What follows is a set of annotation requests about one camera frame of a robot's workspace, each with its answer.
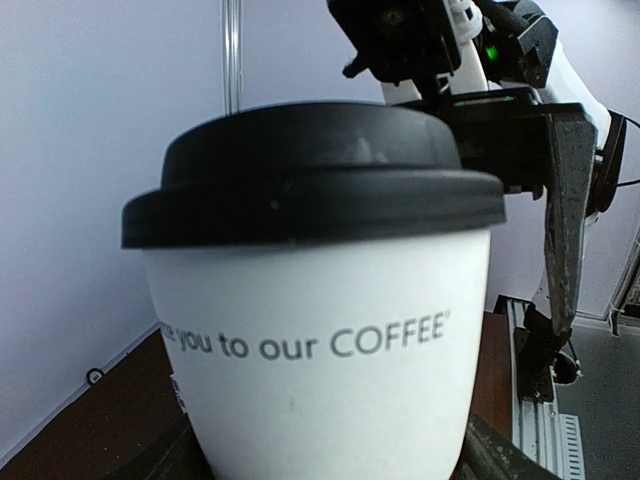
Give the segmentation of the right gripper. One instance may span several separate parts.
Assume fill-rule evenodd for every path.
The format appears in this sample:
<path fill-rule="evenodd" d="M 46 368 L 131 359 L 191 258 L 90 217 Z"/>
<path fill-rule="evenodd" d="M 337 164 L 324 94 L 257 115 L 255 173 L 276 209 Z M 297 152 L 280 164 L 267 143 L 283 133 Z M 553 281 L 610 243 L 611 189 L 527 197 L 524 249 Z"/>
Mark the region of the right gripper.
<path fill-rule="evenodd" d="M 540 96 L 524 86 L 400 105 L 443 121 L 453 132 L 462 166 L 499 178 L 505 194 L 529 193 L 538 200 L 546 186 L 551 320 L 553 334 L 566 337 L 577 311 L 597 140 L 584 108 L 577 103 L 549 105 L 546 126 Z"/>

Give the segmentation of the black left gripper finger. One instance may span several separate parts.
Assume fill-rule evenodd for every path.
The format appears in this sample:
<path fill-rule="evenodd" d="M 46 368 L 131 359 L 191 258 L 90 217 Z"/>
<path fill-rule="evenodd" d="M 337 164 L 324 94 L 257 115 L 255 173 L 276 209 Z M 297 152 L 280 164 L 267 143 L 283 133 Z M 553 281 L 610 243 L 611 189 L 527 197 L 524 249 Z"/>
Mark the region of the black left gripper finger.
<path fill-rule="evenodd" d="M 482 417 L 471 412 L 457 462 L 458 479 L 554 480 Z"/>

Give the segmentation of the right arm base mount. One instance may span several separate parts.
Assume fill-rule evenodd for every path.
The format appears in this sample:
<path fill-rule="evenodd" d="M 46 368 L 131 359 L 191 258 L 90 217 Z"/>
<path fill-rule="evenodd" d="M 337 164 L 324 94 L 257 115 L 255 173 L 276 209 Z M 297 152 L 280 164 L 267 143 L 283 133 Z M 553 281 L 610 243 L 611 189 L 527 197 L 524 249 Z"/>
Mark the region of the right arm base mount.
<path fill-rule="evenodd" d="M 582 375 L 571 343 L 573 330 L 556 335 L 552 321 L 527 305 L 523 327 L 514 333 L 516 343 L 517 396 L 520 401 L 552 402 L 554 386 L 571 385 Z"/>

